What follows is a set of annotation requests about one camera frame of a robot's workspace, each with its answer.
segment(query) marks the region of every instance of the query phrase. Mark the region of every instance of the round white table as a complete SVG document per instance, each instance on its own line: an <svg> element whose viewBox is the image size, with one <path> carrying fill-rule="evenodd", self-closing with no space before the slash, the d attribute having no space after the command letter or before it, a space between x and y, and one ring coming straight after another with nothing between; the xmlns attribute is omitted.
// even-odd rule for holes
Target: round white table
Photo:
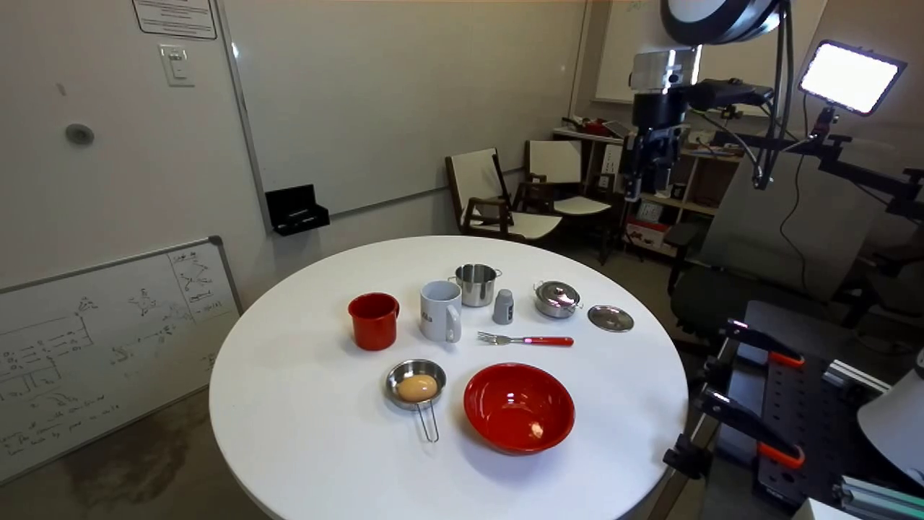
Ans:
<svg viewBox="0 0 924 520"><path fill-rule="evenodd" d="M499 270L515 324L491 306L462 311L462 342L420 333L420 293L462 262ZM563 280L580 306L569 320L534 310L534 287ZM348 303L391 293L401 303L391 350L354 343ZM613 303L626 333L589 324ZM573 336L576 346L488 346L476 333ZM413 410L384 397L387 374L410 359L443 363L433 405L439 441L420 440ZM465 424L462 389L491 363L521 361L562 378L576 398L567 441L531 457L484 444ZM211 374L211 423L244 488L279 517L527 517L613 520L665 473L665 452L689 417L689 378L665 326L611 278L544 249L479 236L407 236L318 261L267 293L229 333Z"/></svg>

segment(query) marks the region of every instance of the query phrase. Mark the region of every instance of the small bowl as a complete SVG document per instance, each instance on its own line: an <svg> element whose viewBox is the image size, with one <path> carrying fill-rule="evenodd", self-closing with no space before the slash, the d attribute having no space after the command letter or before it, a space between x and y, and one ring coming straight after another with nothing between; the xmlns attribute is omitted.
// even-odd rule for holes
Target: small bowl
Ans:
<svg viewBox="0 0 924 520"><path fill-rule="evenodd" d="M573 319L579 303L580 294L569 283L546 280L544 287L537 287L537 311L544 311L553 320Z"/></svg>
<svg viewBox="0 0 924 520"><path fill-rule="evenodd" d="M465 384L462 410L484 441L507 453L550 452L576 428L569 389L531 363L479 371Z"/></svg>
<svg viewBox="0 0 924 520"><path fill-rule="evenodd" d="M436 382L436 394L430 398L423 398L423 401L407 401L398 397L398 384L413 378L413 375L430 375ZM439 363L427 361L427 359L413 359L413 361L406 361L398 368L393 368L384 378L384 394L398 405L398 407L426 407L430 401L439 398L445 387L445 374Z"/></svg>

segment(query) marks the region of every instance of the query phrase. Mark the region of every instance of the red cup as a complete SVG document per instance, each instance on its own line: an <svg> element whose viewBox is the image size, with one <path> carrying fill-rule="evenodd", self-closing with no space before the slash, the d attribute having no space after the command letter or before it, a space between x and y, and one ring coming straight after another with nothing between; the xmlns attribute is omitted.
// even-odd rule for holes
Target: red cup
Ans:
<svg viewBox="0 0 924 520"><path fill-rule="evenodd" d="M387 350L397 343L398 301L384 293L367 293L349 301L354 342L361 350Z"/></svg>

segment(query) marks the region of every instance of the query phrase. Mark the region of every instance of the wall sign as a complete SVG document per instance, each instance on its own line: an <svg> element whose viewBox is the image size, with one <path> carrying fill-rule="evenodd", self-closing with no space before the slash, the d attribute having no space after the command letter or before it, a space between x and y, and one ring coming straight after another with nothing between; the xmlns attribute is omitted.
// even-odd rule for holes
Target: wall sign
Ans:
<svg viewBox="0 0 924 520"><path fill-rule="evenodd" d="M218 38L211 0L133 0L133 5L147 34Z"/></svg>

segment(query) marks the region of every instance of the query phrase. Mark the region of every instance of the red bowl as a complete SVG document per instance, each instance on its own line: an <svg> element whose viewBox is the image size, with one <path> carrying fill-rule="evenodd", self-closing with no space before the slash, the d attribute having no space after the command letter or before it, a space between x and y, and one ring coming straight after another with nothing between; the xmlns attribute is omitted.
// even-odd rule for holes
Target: red bowl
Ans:
<svg viewBox="0 0 924 520"><path fill-rule="evenodd" d="M491 363L465 384L468 424L497 452L537 453L576 428L576 401L550 374L528 363Z"/></svg>

